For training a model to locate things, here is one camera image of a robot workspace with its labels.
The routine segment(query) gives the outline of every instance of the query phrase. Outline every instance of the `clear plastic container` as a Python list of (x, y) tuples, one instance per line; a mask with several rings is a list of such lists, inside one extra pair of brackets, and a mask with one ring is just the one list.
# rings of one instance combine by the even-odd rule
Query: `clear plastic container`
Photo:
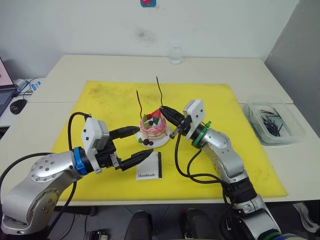
[(279, 97), (252, 96), (244, 105), (243, 112), (264, 145), (296, 143), (306, 134)]

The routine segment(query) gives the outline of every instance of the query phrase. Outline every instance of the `white paper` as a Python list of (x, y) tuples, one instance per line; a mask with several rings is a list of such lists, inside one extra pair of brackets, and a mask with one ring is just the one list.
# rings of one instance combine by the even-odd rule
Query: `white paper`
[(153, 152), (148, 158), (136, 166), (136, 180), (159, 179), (161, 164), (159, 164), (158, 152)]

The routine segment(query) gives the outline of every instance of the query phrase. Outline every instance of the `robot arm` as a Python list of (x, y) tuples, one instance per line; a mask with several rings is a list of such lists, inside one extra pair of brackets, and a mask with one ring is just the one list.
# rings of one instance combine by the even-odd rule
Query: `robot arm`
[(272, 232), (280, 233), (275, 219), (250, 182), (243, 161), (233, 150), (229, 137), (209, 128), (211, 122), (202, 124), (205, 116), (203, 101), (190, 101), (183, 109), (183, 115), (167, 106), (162, 106), (160, 110), (177, 127), (170, 137), (174, 138), (180, 131), (187, 139), (192, 139), (192, 145), (205, 152), (219, 178), (230, 186), (225, 187), (224, 191), (234, 203), (233, 225), (237, 235), (243, 239), (257, 240), (259, 236)]
[(54, 212), (62, 192), (90, 172), (114, 167), (123, 171), (146, 159), (152, 149), (140, 151), (121, 161), (113, 140), (135, 134), (130, 126), (108, 131), (103, 121), (88, 117), (82, 132), (84, 149), (49, 154), (31, 167), (27, 177), (5, 197), (1, 229), (8, 235), (30, 235), (42, 231)]

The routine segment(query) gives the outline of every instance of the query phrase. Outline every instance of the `pink frosting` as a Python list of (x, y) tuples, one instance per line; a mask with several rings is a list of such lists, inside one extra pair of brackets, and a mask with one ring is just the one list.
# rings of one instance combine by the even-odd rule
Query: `pink frosting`
[(159, 139), (166, 134), (166, 119), (163, 115), (160, 116), (161, 123), (160, 125), (153, 124), (148, 129), (145, 129), (145, 122), (141, 119), (140, 121), (140, 131), (143, 135), (145, 135), (148, 139)]

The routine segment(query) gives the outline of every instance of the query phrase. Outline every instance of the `blue ring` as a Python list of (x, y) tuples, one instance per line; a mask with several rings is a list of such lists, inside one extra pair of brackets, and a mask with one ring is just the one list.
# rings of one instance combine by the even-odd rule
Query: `blue ring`
[(82, 175), (87, 175), (88, 172), (86, 170), (84, 163), (82, 162), (79, 147), (75, 147), (73, 149), (73, 152), (74, 152), (74, 159), (75, 159), (75, 169), (77, 169)]

